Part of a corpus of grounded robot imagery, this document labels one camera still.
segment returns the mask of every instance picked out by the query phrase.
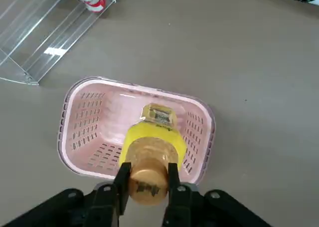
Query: clear acrylic stand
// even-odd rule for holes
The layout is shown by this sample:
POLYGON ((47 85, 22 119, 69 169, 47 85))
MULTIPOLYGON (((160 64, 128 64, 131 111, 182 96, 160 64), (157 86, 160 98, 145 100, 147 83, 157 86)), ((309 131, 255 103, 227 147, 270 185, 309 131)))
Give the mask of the clear acrylic stand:
POLYGON ((0 79, 38 85, 102 13, 79 0, 1 1, 0 79))

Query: plastic basket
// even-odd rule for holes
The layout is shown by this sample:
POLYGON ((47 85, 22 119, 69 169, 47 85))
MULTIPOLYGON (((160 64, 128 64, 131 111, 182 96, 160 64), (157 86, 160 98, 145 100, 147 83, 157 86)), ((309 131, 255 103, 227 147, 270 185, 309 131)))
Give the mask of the plastic basket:
POLYGON ((187 144, 180 179, 198 183, 215 136, 210 108, 193 97, 101 77, 78 82, 66 95, 58 134, 62 162, 78 174, 114 179, 125 134, 140 121, 141 110, 149 103, 176 112, 187 144))

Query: red and white label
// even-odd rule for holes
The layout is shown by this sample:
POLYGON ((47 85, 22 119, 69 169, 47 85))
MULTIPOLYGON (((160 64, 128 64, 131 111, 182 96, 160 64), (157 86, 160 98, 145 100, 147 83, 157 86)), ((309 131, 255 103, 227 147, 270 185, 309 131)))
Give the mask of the red and white label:
POLYGON ((97 3, 86 1, 85 4, 86 8, 92 12, 101 12, 104 8, 106 8, 106 0, 99 0, 97 3))

